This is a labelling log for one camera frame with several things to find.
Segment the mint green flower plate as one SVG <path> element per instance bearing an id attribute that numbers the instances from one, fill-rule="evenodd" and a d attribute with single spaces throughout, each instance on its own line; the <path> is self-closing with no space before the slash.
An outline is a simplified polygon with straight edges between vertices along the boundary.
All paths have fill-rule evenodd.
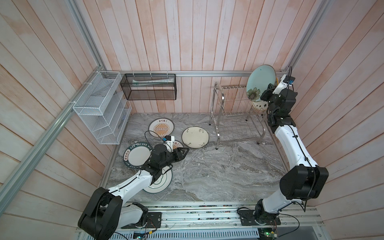
<path id="1" fill-rule="evenodd" d="M 252 102 L 259 102 L 262 93 L 270 84 L 274 85 L 277 80 L 275 69 L 270 65 L 257 67 L 248 78 L 247 97 Z"/>

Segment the white star patterned plate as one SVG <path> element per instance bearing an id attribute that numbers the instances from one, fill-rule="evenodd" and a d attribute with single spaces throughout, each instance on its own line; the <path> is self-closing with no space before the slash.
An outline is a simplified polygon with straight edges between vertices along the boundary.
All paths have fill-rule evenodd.
<path id="1" fill-rule="evenodd" d="M 252 102 L 252 104 L 254 109 L 259 112 L 265 112 L 268 109 L 268 102 L 266 101 Z"/>

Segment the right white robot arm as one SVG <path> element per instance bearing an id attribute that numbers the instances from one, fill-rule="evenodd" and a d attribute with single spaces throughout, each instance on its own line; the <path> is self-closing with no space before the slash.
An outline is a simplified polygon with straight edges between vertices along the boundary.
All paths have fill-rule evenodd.
<path id="1" fill-rule="evenodd" d="M 290 170 L 280 179 L 279 189 L 255 206 L 254 218 L 259 225 L 273 222 L 280 210 L 294 201 L 318 198 L 329 177 L 328 170 L 307 151 L 290 116 L 296 96 L 285 83 L 277 87 L 269 84 L 261 95 L 261 100 L 268 103 L 267 123 L 283 147 Z"/>

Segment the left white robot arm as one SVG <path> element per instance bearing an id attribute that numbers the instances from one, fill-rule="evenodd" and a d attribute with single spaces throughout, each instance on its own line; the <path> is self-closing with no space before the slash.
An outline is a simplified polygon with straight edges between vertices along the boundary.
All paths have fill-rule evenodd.
<path id="1" fill-rule="evenodd" d="M 80 216 L 78 227 L 95 240 L 108 240 L 117 229 L 128 225 L 146 227 L 148 208 L 140 203 L 124 206 L 134 195 L 154 184 L 165 167 L 185 159 L 189 148 L 171 152 L 165 145 L 156 145 L 139 172 L 109 189 L 97 188 Z"/>

